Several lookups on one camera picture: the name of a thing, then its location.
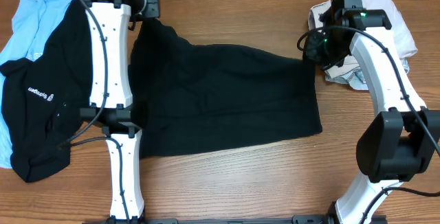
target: wooden table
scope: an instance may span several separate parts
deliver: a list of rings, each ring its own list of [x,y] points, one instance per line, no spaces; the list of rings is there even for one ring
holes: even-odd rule
[[[194,44],[234,43],[300,58],[296,41],[311,6],[326,0],[161,0],[162,22]],[[19,0],[0,0],[0,47]],[[409,78],[431,109],[440,109],[440,0],[394,0],[419,52]],[[129,33],[129,51],[137,32]],[[373,120],[370,95],[316,76],[324,132],[234,150],[141,161],[149,218],[291,217],[325,213],[354,179],[356,142]],[[81,138],[100,135],[92,128]],[[435,157],[406,186],[440,190]],[[111,178],[107,147],[75,147],[71,165],[37,183],[0,170],[0,223],[81,223],[107,218]],[[394,192],[377,211],[391,223],[440,223],[440,199]]]

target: light blue fabric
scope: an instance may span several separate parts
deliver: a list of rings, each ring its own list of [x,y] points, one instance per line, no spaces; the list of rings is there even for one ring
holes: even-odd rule
[[[408,64],[408,59],[403,58],[400,60],[402,66],[404,66],[405,73],[409,73],[410,65]],[[340,84],[348,84],[351,88],[355,90],[368,90],[369,88],[366,86],[366,81],[364,74],[360,70],[360,67],[356,67],[352,71],[349,71],[341,76],[337,76],[335,78],[330,78],[329,75],[325,75],[325,80],[329,82],[336,82]]]
[[[0,53],[0,65],[9,60],[28,58],[36,60],[50,34],[63,20],[72,0],[20,0],[12,18],[14,34]],[[3,99],[5,76],[0,74],[0,110]],[[0,112],[0,167],[11,168],[12,143],[9,129]]]

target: black garment with logo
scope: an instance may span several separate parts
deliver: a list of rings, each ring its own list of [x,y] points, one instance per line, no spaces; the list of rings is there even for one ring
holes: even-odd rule
[[[143,102],[140,156],[185,155],[322,131],[315,65],[239,45],[191,45],[153,19],[129,67]]]
[[[70,163],[70,149],[56,145],[82,124],[79,108],[91,92],[91,39],[84,8],[73,0],[35,62],[0,67],[6,76],[2,114],[10,130],[14,171],[26,182],[49,177]]]

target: wire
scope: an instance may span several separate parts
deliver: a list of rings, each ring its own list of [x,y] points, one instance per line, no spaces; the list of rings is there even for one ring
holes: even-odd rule
[[[427,193],[427,192],[421,192],[418,190],[413,190],[413,189],[405,188],[405,187],[383,188],[382,191],[379,194],[377,194],[377,196],[370,202],[370,204],[366,208],[365,213],[362,215],[362,219],[360,221],[360,224],[365,223],[365,220],[366,220],[367,216],[369,215],[370,210],[373,208],[373,206],[376,204],[376,202],[382,197],[382,195],[388,194],[388,191],[391,191],[391,190],[400,190],[403,192],[409,192],[409,193],[416,194],[416,195],[423,196],[423,197],[440,197],[440,192]]]
[[[105,46],[105,38],[104,38],[104,34],[102,33],[102,29],[99,25],[98,20],[96,19],[95,15],[93,14],[93,12],[90,10],[90,8],[87,6],[87,4],[84,2],[84,0],[79,0],[79,2],[81,2],[82,6],[86,9],[86,11],[90,14],[90,17],[93,19],[96,28],[98,29],[99,35],[100,35],[100,39],[101,39],[101,43],[102,43],[102,50],[104,52],[104,94],[102,97],[102,104],[101,107],[99,108],[99,111],[97,112],[97,114],[95,115],[95,117],[86,125],[86,127],[84,127],[82,130],[78,131],[75,135],[72,135],[72,137],[70,137],[67,142],[71,142],[73,140],[75,140],[76,138],[78,138],[80,135],[82,135],[84,132],[86,132],[92,125],[94,125],[96,123],[96,121],[98,121],[98,118],[101,116],[101,113],[104,111],[105,108],[105,104],[107,102],[107,97],[108,97],[108,75],[109,75],[109,64],[108,64],[108,60],[107,60],[107,48]]]
[[[299,39],[298,42],[296,44],[297,48],[300,51],[304,51],[304,48],[302,48],[300,46],[301,41],[308,37],[310,34],[313,34],[314,32],[318,32],[320,30],[348,30],[348,31],[352,31],[352,32],[357,32],[359,34],[364,35],[365,37],[371,39],[374,43],[376,43],[381,49],[382,51],[386,54],[386,56],[388,57],[388,59],[390,60],[391,65],[393,66],[393,70],[394,73],[396,75],[396,79],[399,83],[400,86],[400,90],[402,92],[403,95],[403,99],[405,100],[406,104],[408,105],[408,108],[411,110],[412,114],[416,117],[417,122],[420,124],[420,126],[422,127],[424,133],[428,136],[429,140],[431,141],[432,145],[434,146],[434,149],[436,150],[437,154],[440,156],[440,148],[439,145],[435,142],[434,138],[432,137],[431,133],[428,130],[428,127],[426,127],[424,121],[422,120],[422,118],[420,117],[420,115],[417,113],[417,111],[415,110],[413,104],[411,104],[410,100],[409,100],[409,95],[406,93],[405,90],[405,86],[402,82],[402,78],[399,75],[399,71],[397,69],[397,65],[395,64],[395,61],[393,60],[393,57],[391,56],[391,53],[389,52],[388,48],[386,48],[380,41],[378,41],[375,37],[371,36],[370,34],[367,34],[366,32],[359,30],[359,29],[355,29],[352,27],[343,27],[340,25],[332,25],[332,26],[326,26],[326,27],[319,27],[319,28],[315,28],[312,30],[309,30],[308,32],[306,32],[305,34],[303,34]],[[391,190],[400,190],[403,192],[409,192],[409,193],[413,193],[419,196],[423,196],[423,197],[440,197],[440,192],[436,192],[436,193],[427,193],[427,192],[421,192],[418,190],[413,190],[410,188],[405,188],[405,187],[387,187],[387,188],[383,188],[382,191],[376,195],[376,197],[369,203],[368,207],[366,208],[365,212],[362,215],[362,219],[360,221],[360,224],[364,224],[366,218],[369,215],[369,212],[371,211],[371,209],[373,208],[373,206],[376,204],[376,202],[384,195],[384,194],[388,194],[389,191]]]
[[[94,141],[100,141],[100,140],[109,140],[115,143],[116,148],[118,149],[118,153],[119,153],[119,191],[120,191],[120,196],[122,198],[122,204],[124,206],[124,211],[125,211],[125,216],[126,216],[126,222],[127,224],[130,224],[130,216],[129,216],[129,209],[127,207],[127,203],[125,201],[125,196],[124,196],[124,188],[122,187],[122,145],[120,145],[118,143],[118,141],[116,141],[116,139],[111,138],[111,137],[95,137],[95,138],[90,138],[90,139],[85,139],[81,142],[76,142],[73,144],[69,144],[69,146],[74,147],[74,146],[80,146],[89,142],[94,142]]]
[[[422,120],[422,118],[420,117],[420,115],[415,110],[413,104],[411,104],[410,96],[406,93],[404,83],[402,82],[402,78],[400,78],[399,71],[397,69],[397,65],[396,65],[395,61],[393,60],[393,57],[391,56],[391,53],[389,52],[388,48],[386,48],[375,37],[371,36],[370,34],[367,34],[366,32],[364,32],[362,30],[359,30],[359,29],[356,29],[356,28],[352,28],[352,27],[344,27],[344,26],[340,26],[340,25],[331,25],[331,26],[326,26],[326,27],[318,27],[318,28],[314,28],[312,30],[309,30],[308,32],[304,33],[298,39],[298,42],[296,44],[297,48],[299,50],[304,50],[304,48],[302,48],[300,46],[301,41],[304,40],[304,38],[306,38],[310,34],[313,34],[314,32],[318,32],[320,30],[348,30],[348,31],[352,31],[352,32],[357,32],[357,33],[362,34],[365,37],[371,39],[374,43],[376,43],[382,49],[382,51],[386,54],[386,56],[390,60],[391,65],[393,66],[394,73],[396,75],[396,79],[397,79],[397,82],[399,83],[400,91],[401,91],[401,93],[403,95],[403,99],[405,100],[406,105],[408,105],[408,108],[411,110],[412,114],[415,116],[417,122],[419,123],[419,125],[423,129],[424,133],[428,136],[428,139],[431,141],[432,145],[434,146],[434,149],[436,150],[438,156],[440,157],[440,147],[437,144],[437,142],[435,141],[434,137],[429,132],[428,127],[426,127],[426,125],[425,125],[424,121]]]
[[[61,143],[58,147],[62,148],[64,146],[71,146],[71,147],[79,146],[79,145],[82,145],[82,144],[86,144],[88,142],[94,142],[94,141],[99,141],[99,140],[110,140],[110,141],[115,143],[116,148],[118,149],[118,152],[119,152],[119,191],[120,191],[120,196],[122,198],[122,204],[124,206],[126,222],[127,222],[127,224],[130,224],[129,211],[128,211],[128,208],[127,208],[127,203],[125,202],[124,188],[122,187],[122,150],[121,150],[121,145],[119,145],[118,141],[116,141],[114,138],[111,138],[111,137],[95,137],[95,138],[91,138],[91,139],[85,139],[85,140],[83,140],[81,142],[76,142],[74,144],[70,143],[71,141],[73,141],[76,138],[78,138],[85,131],[87,131],[92,125],[94,125],[96,123],[96,121],[101,116],[102,112],[104,111],[105,104],[107,102],[107,97],[109,95],[108,94],[109,64],[108,64],[108,59],[107,59],[107,48],[105,46],[105,41],[106,40],[104,38],[104,34],[103,34],[102,29],[101,29],[101,27],[99,25],[99,22],[96,19],[96,17],[93,14],[93,12],[90,10],[90,8],[87,6],[87,4],[84,2],[84,0],[79,0],[79,2],[84,7],[84,9],[86,9],[86,11],[89,13],[90,17],[93,19],[93,21],[94,21],[94,23],[96,25],[96,28],[98,29],[99,35],[100,35],[100,40],[101,40],[101,43],[102,43],[102,50],[104,52],[104,93],[103,93],[103,96],[102,96],[101,107],[99,108],[99,111],[97,112],[95,117],[86,125],[86,127],[84,127],[82,130],[78,131],[75,135],[72,135],[72,137],[70,137],[67,141]]]

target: black cable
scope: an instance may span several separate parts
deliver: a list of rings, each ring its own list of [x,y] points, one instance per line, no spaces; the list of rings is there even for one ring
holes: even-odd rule
[[[367,216],[369,215],[370,210],[373,208],[373,206],[376,204],[376,202],[382,197],[382,195],[387,194],[387,192],[389,192],[391,190],[400,190],[403,192],[409,192],[409,193],[416,194],[416,195],[423,196],[423,197],[440,197],[440,192],[427,193],[427,192],[420,192],[418,190],[413,190],[413,189],[409,189],[409,188],[405,188],[405,187],[383,188],[382,191],[379,194],[377,194],[377,196],[370,202],[370,204],[366,208],[365,213],[362,215],[362,219],[360,221],[360,224],[365,223],[365,220],[366,220]]]
[[[410,96],[406,93],[405,90],[405,86],[404,83],[402,82],[402,78],[400,78],[399,75],[399,71],[397,69],[397,65],[395,63],[395,61],[393,60],[393,57],[391,56],[391,53],[389,52],[388,48],[386,48],[381,42],[379,42],[375,37],[371,36],[370,34],[367,34],[366,32],[356,29],[356,28],[352,28],[352,27],[344,27],[344,26],[340,26],[340,25],[331,25],[331,26],[326,26],[326,27],[318,27],[318,28],[314,28],[312,30],[309,30],[308,32],[304,33],[299,39],[298,42],[296,44],[297,48],[299,50],[304,50],[304,48],[302,48],[300,46],[301,41],[306,38],[307,36],[309,36],[310,34],[313,34],[314,32],[318,32],[320,30],[348,30],[348,31],[352,31],[352,32],[357,32],[359,34],[364,35],[365,37],[371,39],[374,43],[376,43],[381,49],[382,51],[386,54],[386,56],[388,57],[391,65],[393,66],[394,69],[394,73],[396,75],[396,79],[397,82],[399,83],[400,86],[400,91],[403,95],[403,99],[406,102],[406,105],[408,105],[408,108],[411,110],[412,114],[415,116],[417,122],[420,124],[421,128],[423,129],[424,133],[428,136],[429,140],[431,141],[432,145],[434,146],[434,149],[436,150],[437,154],[440,157],[440,147],[437,144],[437,142],[434,140],[434,138],[432,137],[431,133],[428,130],[428,127],[426,127],[424,121],[422,120],[422,118],[420,117],[420,115],[417,113],[417,111],[415,110],[413,104],[411,104],[410,102]]]
[[[127,224],[130,224],[129,209],[127,207],[127,203],[125,202],[124,188],[122,187],[122,149],[121,149],[122,145],[119,145],[118,141],[116,141],[116,139],[111,138],[111,137],[95,137],[95,138],[85,139],[81,142],[68,144],[68,146],[71,146],[71,147],[80,146],[80,145],[83,145],[83,144],[86,144],[89,142],[100,141],[100,140],[110,140],[115,143],[116,148],[118,149],[118,152],[119,152],[119,191],[120,191],[120,196],[122,198],[122,204],[124,206],[126,222],[127,222]]]
[[[408,108],[411,110],[412,114],[416,117],[417,122],[420,124],[420,126],[422,127],[424,133],[428,136],[429,140],[431,141],[432,145],[434,146],[434,149],[436,150],[437,154],[440,156],[440,148],[439,145],[435,142],[434,138],[432,137],[431,133],[428,130],[428,127],[426,127],[424,121],[422,120],[422,118],[420,117],[420,115],[417,113],[417,111],[415,110],[413,104],[411,104],[410,100],[409,100],[409,95],[406,93],[405,90],[405,86],[402,82],[402,78],[400,77],[399,71],[397,69],[397,65],[395,64],[395,61],[393,60],[393,57],[391,56],[391,53],[389,52],[388,48],[386,48],[380,41],[378,41],[375,37],[371,36],[370,34],[367,34],[366,32],[359,30],[359,29],[355,29],[352,27],[343,27],[343,26],[339,26],[339,25],[332,25],[332,26],[326,26],[326,27],[319,27],[319,28],[315,28],[312,30],[309,30],[308,32],[306,32],[305,34],[303,34],[299,39],[298,42],[296,44],[297,48],[300,51],[304,51],[304,48],[302,48],[300,46],[301,41],[306,38],[307,36],[309,36],[310,34],[313,34],[314,32],[318,32],[320,30],[348,30],[348,31],[352,31],[352,32],[357,32],[359,34],[364,35],[365,37],[371,39],[374,43],[376,43],[381,49],[382,51],[386,54],[386,56],[388,57],[391,65],[393,66],[393,70],[394,73],[396,75],[396,79],[399,83],[400,86],[400,91],[402,92],[403,95],[403,99],[405,100],[406,104],[408,105]],[[383,188],[382,191],[376,195],[376,197],[369,203],[368,207],[366,208],[365,212],[362,215],[362,219],[360,221],[360,224],[364,224],[366,218],[369,215],[369,212],[371,211],[371,209],[373,208],[373,206],[376,204],[376,202],[384,195],[384,194],[388,194],[389,191],[391,190],[400,190],[403,192],[409,192],[409,193],[413,193],[419,196],[423,196],[423,197],[440,197],[440,192],[436,192],[436,193],[428,193],[428,192],[421,192],[418,190],[413,190],[413,189],[409,189],[409,188],[405,188],[405,187],[387,187],[387,188]]]
[[[105,108],[105,103],[107,102],[107,96],[108,96],[108,75],[109,75],[109,67],[108,67],[108,60],[107,60],[107,48],[105,46],[105,38],[104,38],[104,34],[102,33],[102,29],[99,25],[98,20],[96,19],[95,15],[93,14],[93,12],[90,10],[89,7],[87,7],[87,4],[84,2],[84,0],[79,0],[79,2],[81,2],[82,6],[86,9],[86,11],[90,14],[90,17],[93,19],[96,28],[98,29],[100,38],[101,38],[101,43],[102,43],[102,50],[104,52],[104,95],[102,97],[102,104],[101,107],[99,108],[98,113],[96,114],[96,116],[86,125],[86,127],[84,127],[82,130],[78,131],[75,135],[72,135],[72,137],[70,137],[67,142],[71,142],[73,140],[75,140],[76,138],[78,138],[80,135],[82,135],[85,131],[87,131],[92,125],[94,125],[96,123],[96,121],[98,120],[98,118],[101,116],[101,113],[104,111]]]

